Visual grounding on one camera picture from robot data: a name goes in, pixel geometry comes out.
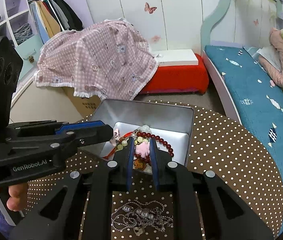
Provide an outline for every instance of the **mint green drawer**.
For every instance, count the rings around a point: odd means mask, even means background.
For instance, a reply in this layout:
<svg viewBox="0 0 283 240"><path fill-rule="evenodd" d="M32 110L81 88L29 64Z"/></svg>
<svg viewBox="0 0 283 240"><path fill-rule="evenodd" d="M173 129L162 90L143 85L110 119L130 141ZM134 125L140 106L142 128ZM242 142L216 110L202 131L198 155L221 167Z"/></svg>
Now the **mint green drawer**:
<svg viewBox="0 0 283 240"><path fill-rule="evenodd" d="M40 49L43 46L43 41L39 34L34 35L30 39L26 40L22 44L16 47L16 51L19 56L24 60L23 67L21 69L19 80L27 74L33 67L37 67L37 61L40 56ZM33 56L35 59L34 63L30 63L28 60L29 56Z"/></svg>

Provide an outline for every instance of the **gingham blanket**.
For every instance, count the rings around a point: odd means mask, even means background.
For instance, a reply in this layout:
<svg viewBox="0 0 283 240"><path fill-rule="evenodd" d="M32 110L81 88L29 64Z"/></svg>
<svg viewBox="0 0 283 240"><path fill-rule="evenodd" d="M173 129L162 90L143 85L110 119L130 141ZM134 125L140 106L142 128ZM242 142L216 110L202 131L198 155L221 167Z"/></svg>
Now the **gingham blanket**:
<svg viewBox="0 0 283 240"><path fill-rule="evenodd" d="M37 64L36 86L124 100L132 100L158 68L148 42L125 20L58 33L44 44Z"/></svg>

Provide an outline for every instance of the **gray floor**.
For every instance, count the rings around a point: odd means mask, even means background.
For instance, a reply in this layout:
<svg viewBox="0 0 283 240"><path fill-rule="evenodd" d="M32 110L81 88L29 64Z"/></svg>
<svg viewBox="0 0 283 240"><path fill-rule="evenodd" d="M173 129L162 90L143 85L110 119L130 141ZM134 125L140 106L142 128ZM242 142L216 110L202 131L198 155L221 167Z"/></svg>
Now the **gray floor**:
<svg viewBox="0 0 283 240"><path fill-rule="evenodd" d="M153 99L201 106L217 113L225 114L217 90L212 81L210 81L207 92L203 95L198 93L137 95L134 100L146 102Z"/></svg>

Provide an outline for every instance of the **round table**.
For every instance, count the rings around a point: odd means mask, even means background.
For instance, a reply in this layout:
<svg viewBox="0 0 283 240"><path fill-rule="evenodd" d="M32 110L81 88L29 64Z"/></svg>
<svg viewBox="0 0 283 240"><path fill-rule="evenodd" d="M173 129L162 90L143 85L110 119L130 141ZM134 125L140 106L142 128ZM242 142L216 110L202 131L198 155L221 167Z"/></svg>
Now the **round table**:
<svg viewBox="0 0 283 240"><path fill-rule="evenodd" d="M193 107L194 126L187 168L198 173L213 170L261 217L274 236L278 236L283 221L283 183L274 160L262 143L236 121L211 110L169 101L150 102ZM97 157L79 149L76 155L67 160L65 171L29 182L25 212L29 212L58 180L68 176L71 171L91 172L99 161ZM156 192L152 187L151 175L134 171L130 192L113 192L112 211L134 199L142 203L157 200L165 205L163 215L173 214L172 194ZM112 228L111 239L135 237L132 229L120 232ZM173 239L173 228L158 232L147 227L138 239Z"/></svg>

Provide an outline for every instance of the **red butterfly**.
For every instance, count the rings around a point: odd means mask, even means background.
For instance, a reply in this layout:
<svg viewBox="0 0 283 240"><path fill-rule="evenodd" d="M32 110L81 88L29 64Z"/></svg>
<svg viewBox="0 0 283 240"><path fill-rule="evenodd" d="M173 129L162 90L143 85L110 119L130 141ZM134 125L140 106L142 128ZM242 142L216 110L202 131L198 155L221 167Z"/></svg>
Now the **red butterfly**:
<svg viewBox="0 0 283 240"><path fill-rule="evenodd" d="M156 9L157 7L150 7L149 3L145 4L145 12L149 12L149 14L153 14Z"/></svg>

